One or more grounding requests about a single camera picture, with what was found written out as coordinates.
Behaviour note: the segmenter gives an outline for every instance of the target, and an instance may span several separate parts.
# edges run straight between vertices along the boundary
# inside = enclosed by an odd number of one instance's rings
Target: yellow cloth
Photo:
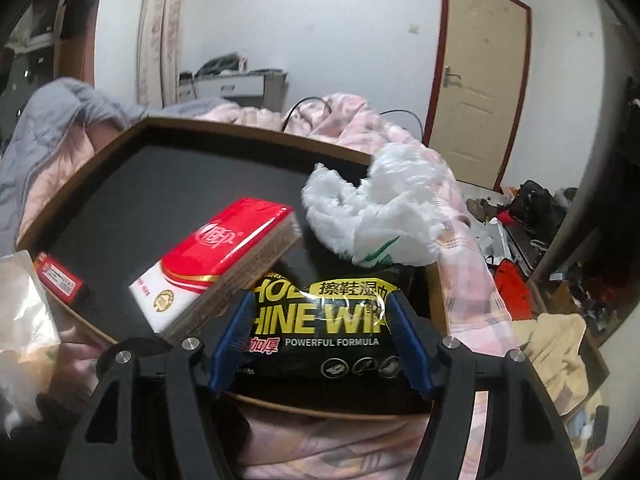
[[[513,329],[558,413],[569,413],[589,393],[587,372],[578,355],[584,320],[579,314],[540,314],[536,320],[515,321]]]

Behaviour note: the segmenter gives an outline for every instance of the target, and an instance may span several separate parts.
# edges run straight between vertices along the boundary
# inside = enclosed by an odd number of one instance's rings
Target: silver bolt
[[[131,352],[129,350],[123,350],[116,355],[116,362],[123,365],[131,361]]]
[[[446,336],[446,338],[442,340],[442,344],[446,346],[449,350],[455,350],[460,346],[460,339],[458,339],[457,337],[448,335]]]
[[[527,356],[524,355],[524,352],[517,348],[514,348],[509,352],[509,357],[514,361],[516,361],[517,363],[523,363],[524,360],[527,358]]]
[[[197,337],[188,337],[182,342],[182,348],[185,350],[195,350],[200,346],[200,340]]]

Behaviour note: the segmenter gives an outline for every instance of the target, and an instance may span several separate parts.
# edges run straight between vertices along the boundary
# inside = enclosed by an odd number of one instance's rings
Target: door frame
[[[494,191],[502,192],[500,183],[504,176],[504,171],[507,169],[507,163],[511,156],[511,150],[513,149],[513,143],[516,138],[516,132],[520,124],[520,116],[522,115],[522,105],[524,104],[524,95],[527,90],[527,82],[529,80],[529,64],[531,59],[531,7],[524,4],[520,0],[509,0],[514,4],[522,7],[527,12],[527,39],[524,52],[524,66],[522,71],[522,82],[520,83],[520,96],[518,98],[518,105],[516,106],[516,113],[513,118],[513,125],[511,126],[511,133],[507,147],[502,158],[502,164],[498,175],[494,183]],[[442,69],[444,67],[444,54],[447,46],[447,28],[449,25],[449,0],[442,0],[442,11],[440,13],[440,37],[438,38],[438,53],[436,54],[436,66],[433,75],[433,85],[431,86],[431,99],[429,100],[429,111],[427,112],[427,120],[424,125],[424,135],[422,136],[422,143],[425,146],[429,145],[431,139],[431,130],[433,129],[433,121],[436,117],[436,109],[438,107],[438,98],[440,96],[440,86],[442,84]]]

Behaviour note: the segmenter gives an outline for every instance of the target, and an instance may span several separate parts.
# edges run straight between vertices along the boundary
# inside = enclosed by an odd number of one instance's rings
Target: beige door
[[[527,10],[511,0],[449,0],[429,147],[458,180],[494,187],[520,99],[527,33]]]

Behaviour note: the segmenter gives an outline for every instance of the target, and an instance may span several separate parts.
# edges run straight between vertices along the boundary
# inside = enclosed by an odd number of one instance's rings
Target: floor
[[[491,189],[485,189],[484,187],[474,186],[473,184],[467,184],[466,182],[458,181],[460,185],[460,191],[462,192],[462,197],[465,202],[469,198],[485,198],[492,205],[502,204],[503,196],[500,193],[496,193]],[[469,218],[471,222],[471,232],[476,237],[476,241],[478,245],[482,247],[482,241],[487,238],[486,227],[482,222],[476,220],[471,213],[468,211],[465,212],[466,216]]]

